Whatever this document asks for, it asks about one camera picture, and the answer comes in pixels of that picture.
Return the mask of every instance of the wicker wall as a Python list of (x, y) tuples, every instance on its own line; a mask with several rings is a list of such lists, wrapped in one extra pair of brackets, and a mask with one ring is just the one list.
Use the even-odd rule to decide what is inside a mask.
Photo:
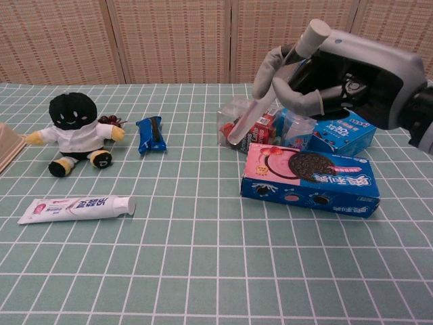
[(237, 20), (232, 26), (231, 80), (251, 82), (266, 53), (278, 45), (295, 42), (309, 21), (320, 18), (332, 28), (349, 30), (350, 0), (234, 0)]
[(123, 83), (103, 9), (94, 0), (0, 0), (0, 81)]
[(230, 1), (112, 0), (132, 83), (229, 79)]
[(433, 0), (361, 0), (352, 33), (418, 53), (433, 79)]
[(251, 82), (312, 18), (419, 53), (432, 0), (0, 0), (0, 82)]

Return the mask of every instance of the green grid tablecloth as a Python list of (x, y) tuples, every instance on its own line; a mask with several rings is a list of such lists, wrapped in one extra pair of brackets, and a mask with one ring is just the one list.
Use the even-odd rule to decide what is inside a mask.
[[(82, 91), (128, 120), (105, 170), (64, 179), (56, 146), (0, 174), (0, 324), (433, 324), (433, 160), (398, 129), (367, 151), (382, 203), (369, 219), (240, 198), (246, 156), (219, 148), (216, 111), (250, 85), (0, 84), (0, 121), (50, 124)], [(135, 121), (160, 115), (165, 154), (141, 158)], [(17, 225), (34, 198), (133, 195), (134, 217)]]

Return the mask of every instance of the plush doll face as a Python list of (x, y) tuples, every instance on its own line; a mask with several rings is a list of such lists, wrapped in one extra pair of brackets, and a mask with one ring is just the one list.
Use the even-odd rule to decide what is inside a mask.
[(59, 129), (78, 130), (96, 120), (97, 109), (84, 93), (63, 93), (50, 101), (49, 115)]

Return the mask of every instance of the stuffed toy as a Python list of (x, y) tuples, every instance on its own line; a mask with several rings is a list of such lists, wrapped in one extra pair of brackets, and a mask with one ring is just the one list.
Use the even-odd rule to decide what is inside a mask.
[(54, 126), (28, 135), (26, 143), (58, 143), (63, 157), (48, 165), (53, 176), (67, 176), (80, 160), (90, 160), (99, 169), (110, 166), (112, 156), (104, 150), (104, 140), (122, 141), (124, 130), (97, 121), (92, 99), (84, 93), (63, 93), (50, 101), (49, 115)]

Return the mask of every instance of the blue oreo box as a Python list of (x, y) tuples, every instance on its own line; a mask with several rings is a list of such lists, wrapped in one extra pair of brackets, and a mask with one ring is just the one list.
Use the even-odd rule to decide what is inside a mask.
[(308, 150), (354, 156), (370, 146), (375, 130), (354, 112), (340, 120), (317, 121)]
[(367, 159), (265, 144), (250, 144), (241, 194), (357, 217), (380, 203)]

